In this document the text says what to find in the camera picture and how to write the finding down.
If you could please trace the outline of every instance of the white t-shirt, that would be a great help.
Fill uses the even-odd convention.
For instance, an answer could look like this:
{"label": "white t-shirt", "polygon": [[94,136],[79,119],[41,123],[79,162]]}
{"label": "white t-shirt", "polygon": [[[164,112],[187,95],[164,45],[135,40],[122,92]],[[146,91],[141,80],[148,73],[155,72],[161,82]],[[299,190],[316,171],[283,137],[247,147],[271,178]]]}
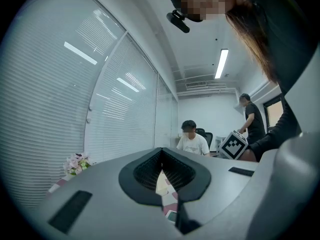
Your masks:
{"label": "white t-shirt", "polygon": [[205,155],[210,152],[206,139],[197,133],[194,139],[189,139],[187,136],[183,135],[176,148],[198,155]]}

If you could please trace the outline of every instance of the window blind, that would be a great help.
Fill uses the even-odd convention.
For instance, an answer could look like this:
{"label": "window blind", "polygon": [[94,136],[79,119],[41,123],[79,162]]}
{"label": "window blind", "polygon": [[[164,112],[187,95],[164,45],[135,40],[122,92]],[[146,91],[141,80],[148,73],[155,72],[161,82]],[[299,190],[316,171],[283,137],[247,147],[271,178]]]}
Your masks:
{"label": "window blind", "polygon": [[159,77],[155,114],[155,148],[171,146],[171,96],[171,92]]}
{"label": "window blind", "polygon": [[94,86],[123,34],[94,0],[35,0],[15,17],[0,55],[0,164],[24,206],[83,151]]}
{"label": "window blind", "polygon": [[92,96],[85,150],[96,162],[154,146],[158,74],[127,34]]}
{"label": "window blind", "polygon": [[171,147],[176,148],[176,138],[178,137],[178,102],[175,97],[172,96],[171,105]]}

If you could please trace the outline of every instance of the woman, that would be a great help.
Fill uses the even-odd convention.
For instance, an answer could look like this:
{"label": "woman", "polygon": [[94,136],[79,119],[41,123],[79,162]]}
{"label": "woman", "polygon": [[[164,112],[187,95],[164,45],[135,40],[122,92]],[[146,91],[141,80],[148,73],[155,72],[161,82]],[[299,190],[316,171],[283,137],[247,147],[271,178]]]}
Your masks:
{"label": "woman", "polygon": [[[285,95],[308,65],[318,39],[294,0],[171,0],[188,19],[201,22],[225,14],[270,81]],[[260,161],[264,152],[277,149],[299,133],[298,122],[285,103],[283,114],[270,133],[249,145],[241,160]]]}

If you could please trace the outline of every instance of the long brown hair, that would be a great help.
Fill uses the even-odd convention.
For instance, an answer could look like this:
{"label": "long brown hair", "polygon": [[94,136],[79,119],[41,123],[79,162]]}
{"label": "long brown hair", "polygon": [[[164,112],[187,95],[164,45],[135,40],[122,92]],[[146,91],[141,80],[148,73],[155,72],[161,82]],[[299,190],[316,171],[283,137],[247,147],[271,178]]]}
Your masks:
{"label": "long brown hair", "polygon": [[259,63],[266,77],[270,81],[277,82],[268,50],[268,37],[255,6],[257,5],[247,0],[226,12],[225,16],[241,41]]}

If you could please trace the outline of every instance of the white box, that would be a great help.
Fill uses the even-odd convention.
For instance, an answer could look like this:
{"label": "white box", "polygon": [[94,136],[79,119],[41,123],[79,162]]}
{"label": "white box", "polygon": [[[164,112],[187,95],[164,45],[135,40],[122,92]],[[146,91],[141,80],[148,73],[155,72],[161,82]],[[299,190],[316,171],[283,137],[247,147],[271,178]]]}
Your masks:
{"label": "white box", "polygon": [[247,140],[237,131],[232,131],[219,146],[221,157],[237,160],[248,146]]}

